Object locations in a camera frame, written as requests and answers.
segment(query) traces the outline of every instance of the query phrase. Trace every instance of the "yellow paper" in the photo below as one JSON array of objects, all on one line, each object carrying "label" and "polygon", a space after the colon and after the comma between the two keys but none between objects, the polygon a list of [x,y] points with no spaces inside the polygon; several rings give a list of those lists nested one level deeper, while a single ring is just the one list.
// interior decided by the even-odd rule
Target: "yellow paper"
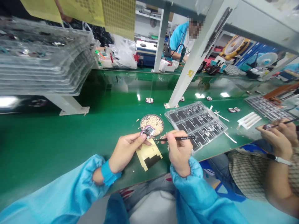
[{"label": "yellow paper", "polygon": [[59,0],[59,3],[66,16],[105,27],[101,0]]},{"label": "yellow paper", "polygon": [[156,143],[154,142],[154,140],[151,138],[151,139],[148,139],[148,141],[150,143],[152,143],[151,146],[147,146],[147,145],[143,144],[141,149],[136,150],[138,159],[141,163],[141,166],[144,168],[144,171],[148,170],[148,168],[147,168],[147,166],[144,162],[144,160],[146,158],[152,158],[155,155],[160,156],[161,159],[163,158],[162,154],[161,154],[160,150],[158,149],[158,147],[157,147]]},{"label": "yellow paper", "polygon": [[136,0],[102,0],[107,32],[134,40]]},{"label": "yellow paper", "polygon": [[62,23],[60,13],[54,0],[21,0],[21,2],[30,15]]}]

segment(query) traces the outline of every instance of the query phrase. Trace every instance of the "blue shirt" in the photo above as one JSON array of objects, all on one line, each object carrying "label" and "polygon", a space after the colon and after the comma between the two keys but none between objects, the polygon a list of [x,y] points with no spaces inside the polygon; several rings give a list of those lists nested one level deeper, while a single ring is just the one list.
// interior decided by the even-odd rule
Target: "blue shirt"
[{"label": "blue shirt", "polygon": [[[107,186],[97,186],[92,181],[93,172],[104,162],[103,157],[92,156],[79,167],[12,203],[0,213],[0,223],[76,224],[92,203],[103,197],[108,190]],[[215,190],[204,180],[199,162],[190,157],[189,165],[191,174],[186,178],[180,177],[174,167],[170,166],[172,180],[178,190],[178,223],[248,223],[234,203],[227,198],[218,197]],[[115,223],[129,223],[123,199],[118,193],[111,195],[104,221],[104,224]]]},{"label": "blue shirt", "polygon": [[[179,25],[174,32],[172,33],[171,37],[170,37],[170,42],[169,42],[169,46],[171,48],[171,50],[176,50],[176,48],[180,45],[180,44],[184,44],[185,38],[186,38],[186,34],[187,34],[187,28],[189,27],[189,22],[183,23],[181,25]],[[183,46],[181,45],[176,52],[180,53],[182,50]]]}]

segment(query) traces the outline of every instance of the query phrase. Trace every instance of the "plaid shirt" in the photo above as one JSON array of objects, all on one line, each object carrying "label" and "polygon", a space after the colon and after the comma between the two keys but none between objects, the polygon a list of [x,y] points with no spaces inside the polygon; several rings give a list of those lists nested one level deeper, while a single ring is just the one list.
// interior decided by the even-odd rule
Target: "plaid shirt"
[{"label": "plaid shirt", "polygon": [[[289,167],[289,184],[299,197],[299,147],[293,148]],[[228,154],[230,173],[241,192],[249,199],[266,201],[265,180],[270,159],[265,154],[237,149]]]}]

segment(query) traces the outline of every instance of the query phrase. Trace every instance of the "desk fan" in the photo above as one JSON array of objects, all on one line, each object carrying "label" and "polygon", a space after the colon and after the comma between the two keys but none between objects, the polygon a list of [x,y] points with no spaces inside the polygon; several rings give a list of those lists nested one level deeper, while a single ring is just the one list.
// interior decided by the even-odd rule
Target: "desk fan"
[{"label": "desk fan", "polygon": [[278,55],[276,53],[270,52],[266,53],[259,57],[259,53],[257,52],[255,62],[252,64],[247,64],[252,67],[252,69],[248,70],[247,76],[251,78],[256,78],[259,81],[264,81],[261,75],[264,75],[267,67],[272,65],[277,61]]},{"label": "desk fan", "polygon": [[233,57],[243,53],[250,43],[250,39],[242,36],[234,36],[223,48],[222,52],[219,54],[225,60],[229,61]]}]

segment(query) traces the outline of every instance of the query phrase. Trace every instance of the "hand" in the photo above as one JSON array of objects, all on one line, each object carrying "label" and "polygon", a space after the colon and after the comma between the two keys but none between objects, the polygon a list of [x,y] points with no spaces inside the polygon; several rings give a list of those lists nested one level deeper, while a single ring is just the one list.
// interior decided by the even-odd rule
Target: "hand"
[{"label": "hand", "polygon": [[140,136],[140,132],[135,134],[121,136],[118,139],[116,147],[109,159],[109,167],[113,173],[121,172],[131,161],[134,152],[142,147],[142,144],[151,145],[146,140],[146,134]]},{"label": "hand", "polygon": [[288,118],[283,118],[281,120],[273,121],[271,124],[278,125],[277,130],[279,130],[284,136],[291,142],[292,147],[298,147],[298,137],[296,133],[296,125],[291,122],[284,124],[284,122],[289,121]]},{"label": "hand", "polygon": [[256,127],[261,132],[261,136],[274,147],[274,154],[285,160],[290,160],[293,149],[290,141],[277,129],[271,128],[269,131],[263,129],[263,125]]},{"label": "hand", "polygon": [[169,144],[169,160],[174,166],[176,172],[181,177],[190,175],[191,169],[189,166],[189,158],[193,149],[193,145],[189,139],[177,141],[175,137],[187,137],[185,131],[173,130],[168,132],[164,137],[167,138]]},{"label": "hand", "polygon": [[106,47],[97,47],[96,50],[98,51],[105,51]]},{"label": "hand", "polygon": [[186,63],[187,60],[188,60],[188,58],[189,58],[189,56],[185,55],[185,56],[183,57],[183,61]]}]

